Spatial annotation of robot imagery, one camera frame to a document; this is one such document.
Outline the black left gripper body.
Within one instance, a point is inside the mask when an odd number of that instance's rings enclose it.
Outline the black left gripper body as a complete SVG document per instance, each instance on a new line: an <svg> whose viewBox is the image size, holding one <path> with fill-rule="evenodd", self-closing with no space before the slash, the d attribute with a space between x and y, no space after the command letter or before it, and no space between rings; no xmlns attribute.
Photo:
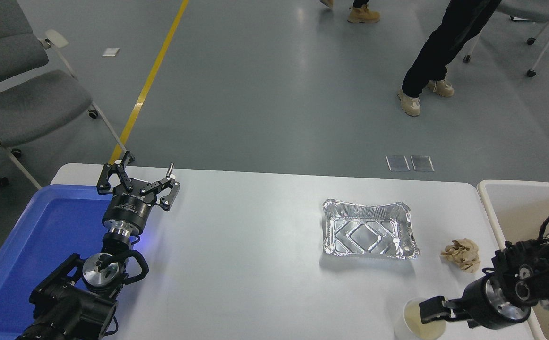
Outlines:
<svg viewBox="0 0 549 340"><path fill-rule="evenodd" d="M132 180L132 191L127 192L123 184L113 189L113 197L103 216L103 225L112 228L118 222L124 222L130 226L132 234L142 234L152 206L156 202L156 195L149 193L141 195L141 189L149 185L143 180Z"/></svg>

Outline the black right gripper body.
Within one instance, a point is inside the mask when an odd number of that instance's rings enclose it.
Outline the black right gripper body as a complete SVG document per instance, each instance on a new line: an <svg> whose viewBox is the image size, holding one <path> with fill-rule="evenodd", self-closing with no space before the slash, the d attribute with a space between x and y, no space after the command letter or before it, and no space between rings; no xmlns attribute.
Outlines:
<svg viewBox="0 0 549 340"><path fill-rule="evenodd" d="M462 306L469 315L467 325L471 329L479 326L494 329L493 310L485 292L486 283L490 278L491 276L483 276L464 289Z"/></svg>

